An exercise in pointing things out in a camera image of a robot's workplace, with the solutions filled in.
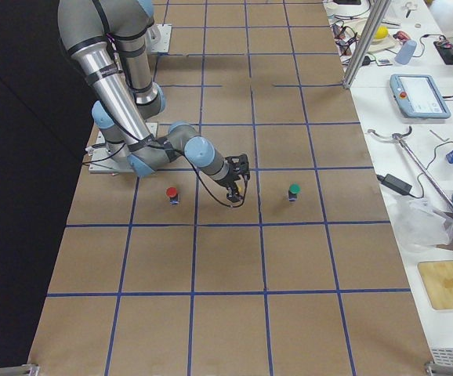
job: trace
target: metal rod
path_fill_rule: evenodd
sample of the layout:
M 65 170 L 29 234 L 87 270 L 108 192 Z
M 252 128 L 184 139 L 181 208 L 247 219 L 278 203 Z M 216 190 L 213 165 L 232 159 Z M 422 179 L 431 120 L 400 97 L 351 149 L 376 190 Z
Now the metal rod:
M 372 6 L 368 21 L 366 21 L 366 24 L 364 25 L 361 38 L 357 43 L 352 58 L 350 59 L 349 66 L 346 69 L 345 77 L 343 78 L 343 87 L 345 89 L 350 89 L 389 5 L 390 0 L 376 0 L 375 4 Z
M 429 180 L 429 182 L 433 185 L 433 187 L 436 189 L 436 191 L 439 193 L 439 195 L 443 198 L 444 202 L 446 202 L 446 204 L 449 205 L 451 211 L 453 212 L 453 201 L 451 201 L 451 199 L 447 196 L 447 194 L 442 190 L 442 188 L 436 182 L 434 177 L 425 168 L 423 163 L 416 157 L 415 153 L 413 153 L 413 150 L 411 150 L 411 148 L 408 146 L 406 141 L 403 140 L 402 135 L 394 134 L 393 138 L 403 147 L 403 149 L 406 150 L 409 157 L 416 163 L 416 165 L 419 167 L 419 169 L 422 170 L 423 175 L 425 175 L 425 177 Z

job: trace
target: black backdrop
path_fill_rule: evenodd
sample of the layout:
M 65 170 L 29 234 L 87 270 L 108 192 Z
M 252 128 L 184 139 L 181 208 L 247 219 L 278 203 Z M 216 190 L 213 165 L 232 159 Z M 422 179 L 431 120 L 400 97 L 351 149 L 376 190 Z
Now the black backdrop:
M 0 367 L 27 362 L 92 124 L 57 4 L 0 0 Z

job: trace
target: red object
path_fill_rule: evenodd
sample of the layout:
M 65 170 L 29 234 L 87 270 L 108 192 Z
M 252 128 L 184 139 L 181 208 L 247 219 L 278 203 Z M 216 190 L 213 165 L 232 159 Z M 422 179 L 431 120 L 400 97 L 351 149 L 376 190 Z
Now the red object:
M 166 191 L 165 194 L 169 198 L 174 198 L 178 195 L 178 190 L 174 186 L 170 186 Z

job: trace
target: grid pattern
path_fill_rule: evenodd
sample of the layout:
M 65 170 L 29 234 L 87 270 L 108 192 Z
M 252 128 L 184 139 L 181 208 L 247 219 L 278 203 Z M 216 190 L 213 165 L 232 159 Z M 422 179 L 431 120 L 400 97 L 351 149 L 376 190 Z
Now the grid pattern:
M 322 4 L 159 0 L 155 19 L 173 25 L 151 60 L 159 132 L 184 119 L 247 153 L 246 204 L 221 208 L 184 161 L 141 180 L 83 171 L 31 361 L 50 375 L 424 374 Z

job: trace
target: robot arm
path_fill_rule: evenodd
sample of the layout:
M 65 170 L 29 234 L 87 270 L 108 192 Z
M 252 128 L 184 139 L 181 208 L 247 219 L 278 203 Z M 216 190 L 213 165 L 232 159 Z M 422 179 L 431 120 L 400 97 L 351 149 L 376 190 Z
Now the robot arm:
M 100 99 L 92 115 L 107 149 L 112 154 L 117 151 L 114 159 L 127 158 L 139 177 L 184 155 L 226 188 L 229 201 L 238 202 L 242 196 L 235 182 L 249 180 L 245 154 L 223 157 L 211 142 L 181 121 L 160 139 L 148 130 L 145 119 L 165 108 L 165 97 L 152 82 L 146 54 L 145 34 L 154 24 L 153 14 L 150 0 L 60 0 L 61 40 Z M 107 50 L 108 35 L 114 40 L 123 72 Z

